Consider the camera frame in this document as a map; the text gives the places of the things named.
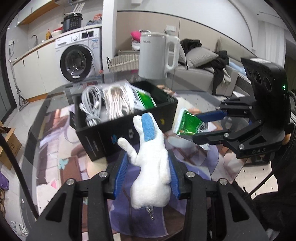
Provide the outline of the black jacket on sofa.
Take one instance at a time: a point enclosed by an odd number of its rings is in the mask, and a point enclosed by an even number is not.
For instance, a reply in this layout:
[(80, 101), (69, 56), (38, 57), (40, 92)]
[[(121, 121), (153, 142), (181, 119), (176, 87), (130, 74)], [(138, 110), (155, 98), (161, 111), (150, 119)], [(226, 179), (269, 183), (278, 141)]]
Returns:
[(200, 40), (192, 40), (192, 39), (183, 39), (181, 41), (180, 53), (179, 53), (179, 63), (185, 66), (187, 69), (204, 69), (210, 73), (213, 73), (213, 85), (212, 85), (212, 94), (217, 94), (218, 86), (224, 81), (227, 84), (231, 83), (231, 78), (225, 77), (227, 71), (225, 66), (229, 64), (229, 57), (227, 55), (227, 51), (218, 51), (215, 52), (219, 56), (212, 60), (211, 62), (204, 64), (197, 68), (188, 68), (186, 61), (186, 54), (197, 47), (202, 47)]

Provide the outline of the white wicker basket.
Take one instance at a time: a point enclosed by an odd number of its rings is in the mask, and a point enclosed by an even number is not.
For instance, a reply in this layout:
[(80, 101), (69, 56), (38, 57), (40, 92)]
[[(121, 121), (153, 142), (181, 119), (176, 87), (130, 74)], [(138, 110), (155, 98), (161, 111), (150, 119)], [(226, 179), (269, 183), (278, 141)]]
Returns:
[(112, 59), (107, 57), (107, 67), (110, 72), (138, 70), (139, 54), (119, 55)]

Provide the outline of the white washing machine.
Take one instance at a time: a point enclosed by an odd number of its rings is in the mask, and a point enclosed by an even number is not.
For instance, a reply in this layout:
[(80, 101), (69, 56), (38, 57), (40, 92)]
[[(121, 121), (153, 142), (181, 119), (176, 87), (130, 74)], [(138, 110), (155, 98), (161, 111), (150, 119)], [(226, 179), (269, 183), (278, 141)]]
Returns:
[(68, 82), (77, 83), (102, 70), (101, 28), (83, 28), (55, 40), (57, 66)]

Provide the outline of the black cardboard box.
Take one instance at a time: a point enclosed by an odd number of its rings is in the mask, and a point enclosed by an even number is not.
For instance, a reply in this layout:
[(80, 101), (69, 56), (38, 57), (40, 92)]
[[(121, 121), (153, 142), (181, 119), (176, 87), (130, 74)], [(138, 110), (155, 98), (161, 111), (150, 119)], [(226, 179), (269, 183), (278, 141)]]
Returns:
[(132, 145), (139, 143), (139, 135), (133, 125), (133, 117), (136, 115), (152, 113), (159, 129), (164, 133), (171, 130), (178, 100), (147, 81), (134, 82), (132, 86), (150, 93), (156, 107), (137, 110), (133, 114), (115, 120), (106, 120), (93, 127), (87, 126), (86, 114), (79, 108), (81, 95), (74, 97), (76, 134), (91, 161), (119, 152), (121, 148), (117, 140), (121, 137), (126, 138)]

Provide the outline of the white plush toy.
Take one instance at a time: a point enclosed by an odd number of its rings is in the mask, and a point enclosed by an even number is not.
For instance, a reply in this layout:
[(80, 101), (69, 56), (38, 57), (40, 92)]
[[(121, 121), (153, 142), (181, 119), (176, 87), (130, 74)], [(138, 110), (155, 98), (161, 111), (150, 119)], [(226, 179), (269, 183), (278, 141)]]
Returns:
[(171, 172), (163, 132), (152, 113), (136, 115), (133, 124), (139, 135), (139, 151), (125, 138), (117, 141), (131, 164), (140, 168), (130, 188), (131, 205), (134, 209), (164, 207), (171, 197)]

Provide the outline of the green medicine packet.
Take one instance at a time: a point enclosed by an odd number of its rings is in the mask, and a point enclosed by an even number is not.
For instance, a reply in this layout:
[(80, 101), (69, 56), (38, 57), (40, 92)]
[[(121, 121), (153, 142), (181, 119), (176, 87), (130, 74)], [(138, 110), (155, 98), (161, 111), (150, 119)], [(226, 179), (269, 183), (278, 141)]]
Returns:
[(173, 126), (173, 133), (179, 136), (193, 136), (208, 131), (208, 126), (186, 108), (181, 108)]

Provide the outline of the grey cushion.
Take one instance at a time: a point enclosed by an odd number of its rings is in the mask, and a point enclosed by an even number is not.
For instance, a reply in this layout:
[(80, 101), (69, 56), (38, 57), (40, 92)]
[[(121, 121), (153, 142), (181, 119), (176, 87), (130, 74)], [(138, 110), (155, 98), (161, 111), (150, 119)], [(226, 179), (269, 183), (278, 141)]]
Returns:
[(197, 47), (186, 54), (188, 68), (197, 68), (216, 59), (219, 55), (203, 47)]

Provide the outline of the grey sofa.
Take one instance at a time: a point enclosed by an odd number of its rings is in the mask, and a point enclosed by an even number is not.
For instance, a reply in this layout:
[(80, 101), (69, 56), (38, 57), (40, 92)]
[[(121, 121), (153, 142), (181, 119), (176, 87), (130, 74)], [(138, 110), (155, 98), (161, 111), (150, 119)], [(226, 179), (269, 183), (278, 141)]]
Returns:
[[(218, 96), (230, 97), (235, 89), (235, 85), (239, 75), (245, 75), (245, 70), (241, 63), (241, 58), (243, 57), (252, 57), (253, 54), (246, 51), (236, 42), (232, 42), (229, 39), (220, 37), (217, 40), (215, 50), (218, 51), (227, 51), (229, 57), (229, 64), (225, 66), (227, 74), (225, 77), (231, 78), (231, 83), (227, 84), (224, 81), (218, 86), (217, 94)], [(173, 73), (178, 78), (186, 81), (184, 84), (185, 89), (189, 90), (203, 90), (212, 94), (212, 85), (213, 85), (213, 73), (210, 73), (204, 69), (187, 69), (185, 66), (178, 63), (178, 66)]]

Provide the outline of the kitchen faucet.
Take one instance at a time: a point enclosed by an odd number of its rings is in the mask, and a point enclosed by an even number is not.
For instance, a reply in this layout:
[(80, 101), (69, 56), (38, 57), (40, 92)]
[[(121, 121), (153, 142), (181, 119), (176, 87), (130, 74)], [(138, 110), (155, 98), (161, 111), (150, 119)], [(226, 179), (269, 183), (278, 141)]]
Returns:
[(35, 40), (34, 40), (34, 46), (37, 46), (38, 45), (38, 37), (37, 37), (37, 35), (32, 35), (31, 40), (33, 38), (35, 38)]

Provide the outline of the white electric kettle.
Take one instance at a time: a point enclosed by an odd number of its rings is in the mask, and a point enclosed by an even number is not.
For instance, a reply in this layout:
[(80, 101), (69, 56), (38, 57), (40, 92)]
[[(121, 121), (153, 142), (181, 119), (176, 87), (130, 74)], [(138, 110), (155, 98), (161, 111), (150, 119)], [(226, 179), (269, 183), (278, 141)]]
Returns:
[(163, 33), (142, 33), (140, 38), (138, 75), (160, 80), (174, 70), (179, 61), (180, 39)]

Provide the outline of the black pressure cooker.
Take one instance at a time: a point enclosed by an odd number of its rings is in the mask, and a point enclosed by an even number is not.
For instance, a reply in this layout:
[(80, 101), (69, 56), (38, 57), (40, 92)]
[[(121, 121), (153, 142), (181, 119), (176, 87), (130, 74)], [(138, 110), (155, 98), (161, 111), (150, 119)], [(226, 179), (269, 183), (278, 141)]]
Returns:
[(81, 13), (73, 13), (64, 17), (62, 24), (62, 31), (68, 32), (82, 27), (83, 16)]

